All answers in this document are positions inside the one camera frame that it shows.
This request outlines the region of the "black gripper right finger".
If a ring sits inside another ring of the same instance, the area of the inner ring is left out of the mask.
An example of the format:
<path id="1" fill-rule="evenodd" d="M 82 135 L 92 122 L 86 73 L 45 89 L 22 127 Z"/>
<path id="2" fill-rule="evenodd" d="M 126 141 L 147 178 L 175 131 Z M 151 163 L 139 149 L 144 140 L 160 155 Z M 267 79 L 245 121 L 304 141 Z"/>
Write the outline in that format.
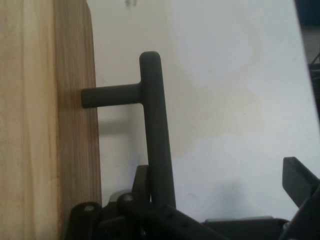
<path id="1" fill-rule="evenodd" d="M 318 240 L 320 238 L 320 179 L 296 157 L 285 157 L 282 187 L 298 207 L 284 228 L 281 240 Z"/>

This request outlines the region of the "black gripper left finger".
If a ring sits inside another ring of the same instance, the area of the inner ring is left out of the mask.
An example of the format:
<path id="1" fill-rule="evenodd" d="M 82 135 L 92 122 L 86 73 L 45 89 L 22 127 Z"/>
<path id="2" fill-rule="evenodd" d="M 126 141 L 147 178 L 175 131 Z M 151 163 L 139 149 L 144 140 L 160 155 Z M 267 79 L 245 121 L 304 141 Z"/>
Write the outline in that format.
<path id="1" fill-rule="evenodd" d="M 76 205 L 70 213 L 66 240 L 219 240 L 220 234 L 175 208 L 150 201 L 149 167 L 136 169 L 132 190 L 102 207 Z"/>

